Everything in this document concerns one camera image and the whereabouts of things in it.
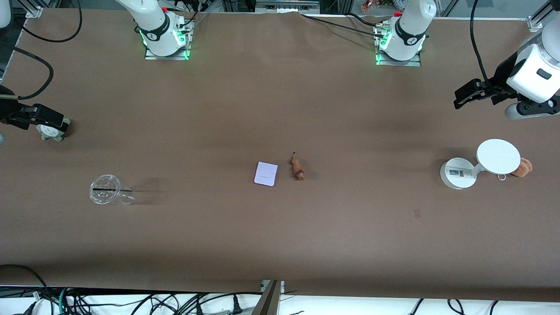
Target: brown plush toy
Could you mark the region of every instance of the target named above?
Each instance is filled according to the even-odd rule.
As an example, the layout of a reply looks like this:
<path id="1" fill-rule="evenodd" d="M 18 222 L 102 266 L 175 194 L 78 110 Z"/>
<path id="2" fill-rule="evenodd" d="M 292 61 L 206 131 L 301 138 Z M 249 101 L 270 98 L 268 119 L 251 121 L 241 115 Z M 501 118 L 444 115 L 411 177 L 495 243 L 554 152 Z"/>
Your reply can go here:
<path id="1" fill-rule="evenodd" d="M 524 177 L 532 170 L 533 170 L 533 165 L 531 164 L 531 162 L 529 162 L 528 159 L 524 159 L 522 157 L 521 164 L 519 164 L 519 167 L 516 170 L 514 170 L 514 172 L 511 173 L 511 175 L 515 177 Z"/>
<path id="2" fill-rule="evenodd" d="M 292 164 L 293 167 L 293 176 L 297 180 L 304 180 L 305 179 L 304 170 L 301 169 L 300 161 L 294 157 L 295 154 L 296 153 L 294 152 L 292 154 L 292 157 L 290 158 L 290 164 Z"/>

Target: brown table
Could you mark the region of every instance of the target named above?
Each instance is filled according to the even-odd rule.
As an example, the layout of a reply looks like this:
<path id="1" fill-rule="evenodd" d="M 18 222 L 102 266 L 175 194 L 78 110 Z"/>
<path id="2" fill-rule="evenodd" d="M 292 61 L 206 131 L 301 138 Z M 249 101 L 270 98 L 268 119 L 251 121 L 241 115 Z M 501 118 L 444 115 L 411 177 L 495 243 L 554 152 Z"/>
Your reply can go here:
<path id="1" fill-rule="evenodd" d="M 45 10 L 29 29 L 63 38 L 76 15 Z M 58 143 L 1 128 L 2 263 L 58 286 L 234 291 L 282 279 L 300 294 L 560 300 L 560 118 L 453 108 L 455 89 L 480 77 L 468 21 L 434 21 L 422 67 L 409 68 L 376 66 L 367 35 L 296 13 L 212 14 L 185 62 L 143 60 L 126 11 L 83 15 L 68 43 L 19 44 L 55 69 L 32 101 L 73 131 Z M 489 73 L 529 35 L 523 21 L 475 27 Z M 25 95 L 46 75 L 16 54 L 3 84 Z M 489 138 L 512 142 L 533 172 L 445 187 L 442 163 L 474 162 Z M 293 151 L 304 182 L 291 177 Z M 279 165 L 275 187 L 253 183 L 258 161 Z M 91 202 L 107 173 L 140 204 Z"/>

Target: white paper note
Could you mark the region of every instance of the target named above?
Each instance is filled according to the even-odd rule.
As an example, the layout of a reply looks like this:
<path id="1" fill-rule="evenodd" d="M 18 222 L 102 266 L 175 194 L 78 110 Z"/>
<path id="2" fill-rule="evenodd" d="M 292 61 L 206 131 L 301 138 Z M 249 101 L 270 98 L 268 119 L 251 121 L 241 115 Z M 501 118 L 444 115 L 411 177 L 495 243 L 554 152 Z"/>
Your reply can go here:
<path id="1" fill-rule="evenodd" d="M 259 164 L 256 166 L 255 184 L 270 187 L 274 186 L 274 180 L 276 179 L 277 170 L 278 165 L 259 162 Z"/>

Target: glass cup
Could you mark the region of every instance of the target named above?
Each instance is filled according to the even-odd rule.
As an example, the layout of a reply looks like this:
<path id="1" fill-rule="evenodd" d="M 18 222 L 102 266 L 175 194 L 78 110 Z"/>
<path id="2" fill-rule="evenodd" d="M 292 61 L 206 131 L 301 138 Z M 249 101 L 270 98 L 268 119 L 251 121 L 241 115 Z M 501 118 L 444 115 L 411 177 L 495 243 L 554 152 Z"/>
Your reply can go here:
<path id="1" fill-rule="evenodd" d="M 128 206 L 136 200 L 136 194 L 132 189 L 123 187 L 116 176 L 106 174 L 91 183 L 90 199 L 98 205 Z"/>

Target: teal cable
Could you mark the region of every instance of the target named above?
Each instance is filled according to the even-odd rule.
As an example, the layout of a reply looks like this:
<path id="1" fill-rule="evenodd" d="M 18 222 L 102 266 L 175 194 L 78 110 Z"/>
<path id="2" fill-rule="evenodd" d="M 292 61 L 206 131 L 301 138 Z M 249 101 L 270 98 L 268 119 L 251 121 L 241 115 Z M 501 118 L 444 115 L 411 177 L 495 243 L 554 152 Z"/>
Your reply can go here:
<path id="1" fill-rule="evenodd" d="M 62 289 L 62 291 L 60 292 L 60 296 L 58 297 L 58 312 L 60 314 L 64 314 L 64 310 L 62 309 L 62 299 L 64 298 L 64 292 L 66 291 L 66 288 Z"/>

